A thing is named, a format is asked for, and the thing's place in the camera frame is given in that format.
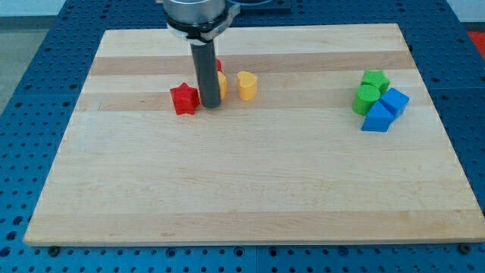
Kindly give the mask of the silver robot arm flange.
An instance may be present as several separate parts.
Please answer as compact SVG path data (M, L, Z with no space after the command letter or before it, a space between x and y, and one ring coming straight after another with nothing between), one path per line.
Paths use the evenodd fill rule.
M212 42L230 27L240 4L226 0L164 0L167 28L193 45Z

